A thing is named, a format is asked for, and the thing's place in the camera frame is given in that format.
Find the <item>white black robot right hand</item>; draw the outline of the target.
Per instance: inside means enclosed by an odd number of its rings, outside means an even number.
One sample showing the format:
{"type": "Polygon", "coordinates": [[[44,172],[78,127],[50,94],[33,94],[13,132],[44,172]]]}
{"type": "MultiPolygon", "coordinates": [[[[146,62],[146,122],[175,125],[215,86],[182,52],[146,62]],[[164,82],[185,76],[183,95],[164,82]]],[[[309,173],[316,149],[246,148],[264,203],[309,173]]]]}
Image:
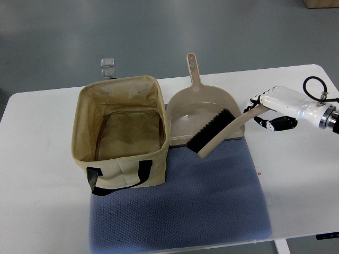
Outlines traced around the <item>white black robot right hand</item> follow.
{"type": "Polygon", "coordinates": [[[283,114],[273,120],[254,117],[255,122],[270,131],[291,130],[297,126],[299,120],[306,120],[315,127],[325,129],[329,126],[329,117],[336,110],[331,104],[319,104],[310,97],[283,86],[273,87],[251,98],[244,112],[260,105],[283,114]]]}

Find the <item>black silver robot right arm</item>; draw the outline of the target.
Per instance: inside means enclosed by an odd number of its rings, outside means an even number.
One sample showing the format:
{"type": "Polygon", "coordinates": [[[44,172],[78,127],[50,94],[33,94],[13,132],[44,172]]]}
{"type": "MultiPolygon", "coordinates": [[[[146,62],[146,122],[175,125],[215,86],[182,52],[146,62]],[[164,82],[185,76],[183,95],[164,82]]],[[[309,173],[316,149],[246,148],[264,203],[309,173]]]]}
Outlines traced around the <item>black silver robot right arm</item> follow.
{"type": "MultiPolygon", "coordinates": [[[[330,103],[330,102],[337,102],[338,103],[338,97],[337,98],[327,98],[327,95],[328,95],[327,85],[319,77],[316,77],[316,76],[307,77],[303,82],[302,88],[303,88],[304,93],[309,98],[311,98],[311,99],[313,99],[317,102],[317,106],[324,106],[326,103],[330,103]],[[322,87],[323,87],[323,91],[321,93],[320,98],[315,97],[314,95],[312,95],[307,90],[307,83],[312,79],[319,81],[321,83],[322,87]]],[[[332,132],[338,134],[338,110],[332,104],[329,105],[329,108],[325,111],[324,115],[320,119],[319,127],[321,129],[331,128],[332,132]]]]}

